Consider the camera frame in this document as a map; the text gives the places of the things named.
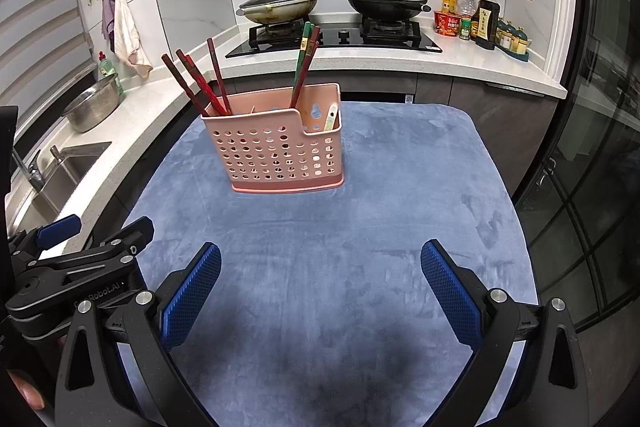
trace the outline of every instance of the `sink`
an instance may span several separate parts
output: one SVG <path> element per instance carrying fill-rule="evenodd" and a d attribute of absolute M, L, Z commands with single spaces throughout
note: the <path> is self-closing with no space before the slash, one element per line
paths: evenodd
<path fill-rule="evenodd" d="M 61 150 L 62 161 L 54 160 L 44 169 L 44 188 L 38 194 L 30 194 L 20 206 L 9 226 L 9 235 L 18 230 L 28 232 L 55 221 L 84 175 L 110 144 L 89 143 Z"/>

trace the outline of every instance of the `blue gripper pad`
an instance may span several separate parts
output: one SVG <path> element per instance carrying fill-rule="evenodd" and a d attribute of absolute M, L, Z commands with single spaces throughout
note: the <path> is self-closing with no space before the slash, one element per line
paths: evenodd
<path fill-rule="evenodd" d="M 164 308 L 160 320 L 160 341 L 167 352 L 186 340 L 218 280 L 221 267 L 220 249 L 211 245 Z"/>
<path fill-rule="evenodd" d="M 49 248 L 53 248 L 55 245 L 59 245 L 63 241 L 78 235 L 81 228 L 82 222 L 76 214 L 63 217 L 38 230 L 36 246 L 41 250 L 49 250 Z"/>
<path fill-rule="evenodd" d="M 422 247 L 420 265 L 458 342 L 475 351 L 482 344 L 480 310 L 431 241 Z"/>

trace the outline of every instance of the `table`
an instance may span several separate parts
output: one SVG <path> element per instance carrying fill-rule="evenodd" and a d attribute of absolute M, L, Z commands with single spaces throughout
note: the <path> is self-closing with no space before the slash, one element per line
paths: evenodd
<path fill-rule="evenodd" d="M 172 357 L 222 427 L 421 426 L 471 354 L 420 269 L 429 239 L 485 286 L 537 302 L 518 218 L 464 112 L 366 102 L 341 111 L 342 187 L 233 192 L 198 118 L 129 216 L 155 225 L 138 256 L 151 289 L 203 242 L 220 247 L 220 278 Z M 522 347 L 482 421 L 499 411 Z"/>

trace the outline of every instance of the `striped roller blind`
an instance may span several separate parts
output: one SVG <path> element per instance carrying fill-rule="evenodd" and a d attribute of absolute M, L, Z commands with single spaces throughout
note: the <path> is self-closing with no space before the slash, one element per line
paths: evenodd
<path fill-rule="evenodd" d="M 0 0 L 0 105 L 18 106 L 18 128 L 92 65 L 78 0 Z"/>

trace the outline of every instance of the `white towel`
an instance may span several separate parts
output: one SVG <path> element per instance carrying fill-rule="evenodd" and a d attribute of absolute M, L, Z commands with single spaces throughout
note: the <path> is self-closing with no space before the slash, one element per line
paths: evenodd
<path fill-rule="evenodd" d="M 154 67 L 142 49 L 140 36 L 127 0 L 116 0 L 113 41 L 116 56 L 127 66 L 136 70 L 142 78 L 148 78 L 149 71 Z"/>

